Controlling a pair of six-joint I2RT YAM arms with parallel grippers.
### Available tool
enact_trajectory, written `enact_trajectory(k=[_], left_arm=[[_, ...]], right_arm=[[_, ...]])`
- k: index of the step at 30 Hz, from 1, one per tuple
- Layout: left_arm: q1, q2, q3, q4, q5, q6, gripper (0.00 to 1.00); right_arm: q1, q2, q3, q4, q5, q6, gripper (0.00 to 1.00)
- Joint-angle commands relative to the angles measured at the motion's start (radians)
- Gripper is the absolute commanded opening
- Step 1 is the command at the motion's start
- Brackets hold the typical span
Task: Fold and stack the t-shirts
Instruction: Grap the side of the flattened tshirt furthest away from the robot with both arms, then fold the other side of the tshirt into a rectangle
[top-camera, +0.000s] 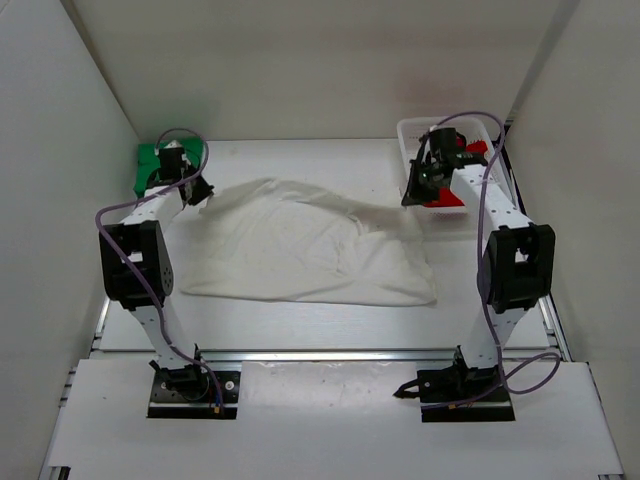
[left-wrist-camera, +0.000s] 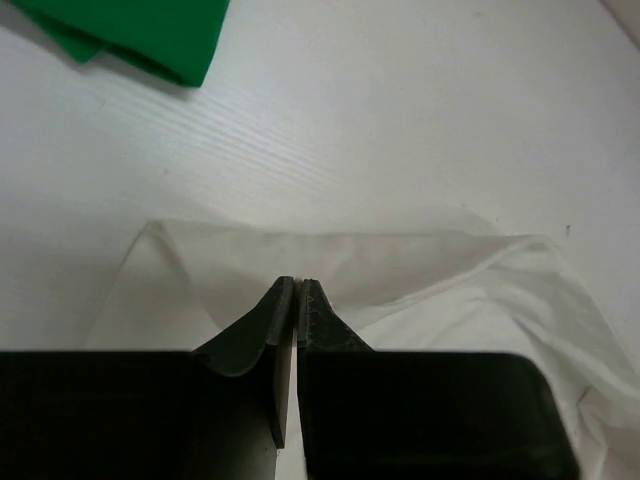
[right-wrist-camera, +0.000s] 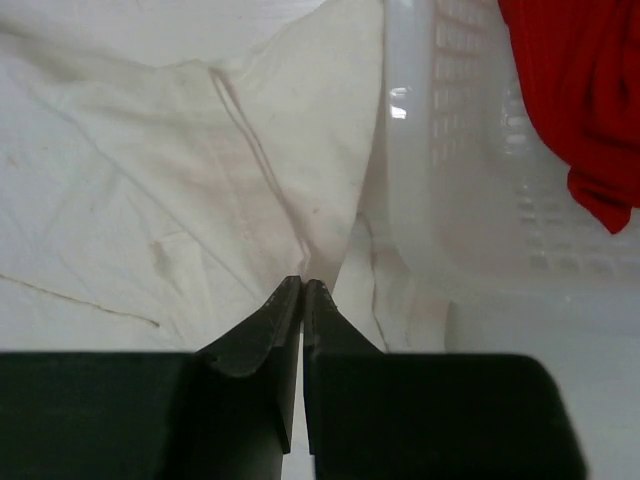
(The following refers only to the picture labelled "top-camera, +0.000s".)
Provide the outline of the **green t shirt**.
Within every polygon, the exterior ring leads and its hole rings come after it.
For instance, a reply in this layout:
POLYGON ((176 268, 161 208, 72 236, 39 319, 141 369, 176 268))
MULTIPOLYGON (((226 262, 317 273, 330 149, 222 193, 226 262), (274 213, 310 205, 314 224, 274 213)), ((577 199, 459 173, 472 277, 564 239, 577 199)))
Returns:
MULTIPOLYGON (((203 142, 196 137, 179 138, 178 142, 184 147, 189 162, 195 168, 198 168, 203 158, 203 142)), ((144 196, 149 178, 159 168, 160 161, 155 155, 154 144, 139 144, 137 147, 137 173, 133 187, 133 191, 138 198, 144 196)))

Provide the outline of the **white t shirt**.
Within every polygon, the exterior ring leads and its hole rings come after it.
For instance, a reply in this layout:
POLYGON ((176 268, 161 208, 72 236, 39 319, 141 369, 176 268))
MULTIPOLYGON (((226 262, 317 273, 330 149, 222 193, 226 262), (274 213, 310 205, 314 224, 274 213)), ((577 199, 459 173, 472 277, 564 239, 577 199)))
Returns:
POLYGON ((437 300, 426 241, 400 206, 263 178, 208 200, 188 231, 186 295, 382 307, 437 300))

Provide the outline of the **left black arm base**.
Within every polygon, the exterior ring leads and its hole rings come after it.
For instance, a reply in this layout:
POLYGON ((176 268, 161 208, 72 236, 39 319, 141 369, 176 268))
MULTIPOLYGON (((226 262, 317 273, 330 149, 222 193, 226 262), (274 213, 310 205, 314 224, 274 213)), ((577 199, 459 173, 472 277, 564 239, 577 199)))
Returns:
POLYGON ((235 420, 241 387, 241 372, 214 372, 221 387, 218 393, 211 375, 193 364, 180 369, 162 368, 150 362, 154 378, 149 395, 150 419, 235 420))

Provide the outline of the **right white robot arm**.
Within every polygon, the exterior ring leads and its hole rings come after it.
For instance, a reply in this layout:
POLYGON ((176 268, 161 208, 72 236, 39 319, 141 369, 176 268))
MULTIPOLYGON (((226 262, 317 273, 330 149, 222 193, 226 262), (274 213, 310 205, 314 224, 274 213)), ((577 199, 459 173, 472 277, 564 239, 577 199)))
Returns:
POLYGON ((499 364, 497 348, 526 312, 549 294, 555 233, 516 209, 490 173, 485 155, 468 150, 455 128, 434 128, 419 142, 402 205, 426 206, 450 191, 482 227, 476 280, 481 309, 460 346, 466 365, 449 375, 452 393, 470 400, 486 384, 480 369, 499 364))

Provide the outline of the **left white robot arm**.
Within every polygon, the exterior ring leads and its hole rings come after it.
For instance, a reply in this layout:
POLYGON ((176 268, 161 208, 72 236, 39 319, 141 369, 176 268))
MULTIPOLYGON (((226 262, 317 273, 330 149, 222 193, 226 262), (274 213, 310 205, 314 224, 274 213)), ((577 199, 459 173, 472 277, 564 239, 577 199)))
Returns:
POLYGON ((174 270, 164 232, 186 208, 213 194, 202 176, 209 159, 206 141, 190 155, 184 143, 156 143, 159 166, 149 175, 142 196, 105 207, 95 218, 103 283, 108 298, 140 324, 156 352, 158 374, 176 375, 175 388, 188 400, 206 395, 210 377, 198 348, 184 334, 171 302, 174 270))

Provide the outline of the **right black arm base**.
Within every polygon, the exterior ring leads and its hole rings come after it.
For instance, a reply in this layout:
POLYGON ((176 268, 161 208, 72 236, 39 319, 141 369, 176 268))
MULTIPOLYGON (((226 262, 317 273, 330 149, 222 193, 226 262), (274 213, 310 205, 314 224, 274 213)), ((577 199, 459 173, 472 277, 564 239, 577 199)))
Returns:
POLYGON ((492 423, 516 420, 497 366, 469 367, 457 348, 442 369, 421 369, 398 387, 398 399, 418 399, 423 423, 492 423))

